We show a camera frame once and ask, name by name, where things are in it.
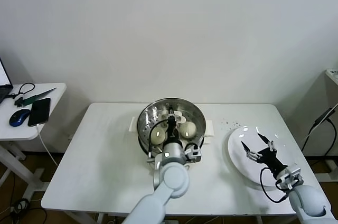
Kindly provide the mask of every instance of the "table leg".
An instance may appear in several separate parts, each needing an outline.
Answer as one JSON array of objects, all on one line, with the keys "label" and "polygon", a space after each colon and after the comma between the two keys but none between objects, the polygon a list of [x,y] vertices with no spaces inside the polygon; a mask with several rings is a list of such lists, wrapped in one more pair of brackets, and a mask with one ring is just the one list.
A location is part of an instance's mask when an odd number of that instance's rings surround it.
[{"label": "table leg", "polygon": [[262,220],[262,216],[261,215],[257,215],[256,216],[256,220],[257,220],[257,224],[263,224],[263,220]]},{"label": "table leg", "polygon": [[97,223],[98,224],[102,224],[102,221],[103,221],[103,219],[104,219],[104,216],[105,216],[105,214],[104,213],[99,213],[99,216],[97,217]]},{"label": "table leg", "polygon": [[26,159],[26,155],[21,152],[14,142],[1,142],[1,145],[9,150],[14,156],[19,157],[19,160],[23,161]]},{"label": "table leg", "polygon": [[315,174],[319,183],[324,182],[338,182],[338,166],[333,160],[327,160],[326,164],[332,170],[330,173],[318,173]]},{"label": "table leg", "polygon": [[17,176],[28,184],[42,186],[42,182],[31,171],[29,171],[21,162],[19,162],[9,151],[0,145],[0,162],[12,170]]},{"label": "table leg", "polygon": [[81,224],[97,224],[97,222],[91,218],[85,212],[64,212],[72,219],[76,220],[78,223]]}]

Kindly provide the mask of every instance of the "smartphone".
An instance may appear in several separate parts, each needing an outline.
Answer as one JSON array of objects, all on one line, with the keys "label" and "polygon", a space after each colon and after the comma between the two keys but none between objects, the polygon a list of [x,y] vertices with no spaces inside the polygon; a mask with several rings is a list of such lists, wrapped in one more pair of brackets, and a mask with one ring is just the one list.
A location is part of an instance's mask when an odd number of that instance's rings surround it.
[{"label": "smartphone", "polygon": [[45,98],[35,101],[32,104],[30,119],[28,126],[35,126],[37,124],[44,124],[49,118],[49,109],[51,107],[51,98]]}]

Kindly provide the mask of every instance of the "computer mouse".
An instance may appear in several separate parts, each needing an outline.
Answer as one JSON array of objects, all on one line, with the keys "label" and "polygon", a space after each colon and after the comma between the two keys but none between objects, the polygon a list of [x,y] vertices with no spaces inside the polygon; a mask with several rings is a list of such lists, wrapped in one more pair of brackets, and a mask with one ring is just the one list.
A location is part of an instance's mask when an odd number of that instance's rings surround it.
[{"label": "computer mouse", "polygon": [[30,113],[31,111],[29,109],[20,109],[16,111],[10,118],[10,125],[13,127],[22,125]]}]

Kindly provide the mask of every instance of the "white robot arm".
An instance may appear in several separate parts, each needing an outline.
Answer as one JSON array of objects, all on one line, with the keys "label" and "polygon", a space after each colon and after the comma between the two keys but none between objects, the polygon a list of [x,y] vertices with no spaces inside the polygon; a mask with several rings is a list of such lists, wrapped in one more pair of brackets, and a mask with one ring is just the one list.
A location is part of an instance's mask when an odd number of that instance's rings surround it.
[{"label": "white robot arm", "polygon": [[174,116],[168,119],[167,140],[163,152],[155,157],[154,193],[143,197],[124,224],[159,224],[165,217],[165,205],[170,198],[183,196],[189,187],[189,175],[184,164],[201,159],[199,146],[183,146],[179,140]]},{"label": "white robot arm", "polygon": [[292,209],[297,213],[300,222],[303,224],[338,224],[331,213],[331,206],[325,195],[312,186],[303,185],[301,169],[297,165],[283,165],[276,157],[277,150],[274,142],[261,134],[258,135],[268,147],[256,153],[242,142],[247,157],[268,166],[276,179],[276,187],[286,193],[282,200],[289,197]]},{"label": "white robot arm", "polygon": [[189,187],[188,172],[177,162],[170,162],[161,169],[160,181],[154,193],[143,197],[123,223],[161,223],[168,200],[184,195]]}]

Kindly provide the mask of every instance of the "white plate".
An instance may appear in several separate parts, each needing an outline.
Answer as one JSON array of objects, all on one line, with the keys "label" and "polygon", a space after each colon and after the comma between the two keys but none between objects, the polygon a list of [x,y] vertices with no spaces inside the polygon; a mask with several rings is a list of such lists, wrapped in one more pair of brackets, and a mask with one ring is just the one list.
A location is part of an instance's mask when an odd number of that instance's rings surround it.
[{"label": "white plate", "polygon": [[[229,137],[228,151],[230,158],[242,175],[250,179],[252,182],[260,184],[259,176],[260,171],[265,164],[258,164],[246,156],[243,145],[243,141],[251,151],[259,152],[268,146],[258,136],[258,132],[261,135],[266,136],[270,141],[274,141],[275,148],[277,149],[277,158],[285,165],[291,165],[294,160],[289,156],[286,145],[283,140],[266,128],[256,126],[244,126],[236,129]],[[262,176],[262,183],[265,186],[275,186],[276,180],[269,170],[264,170]]]}]

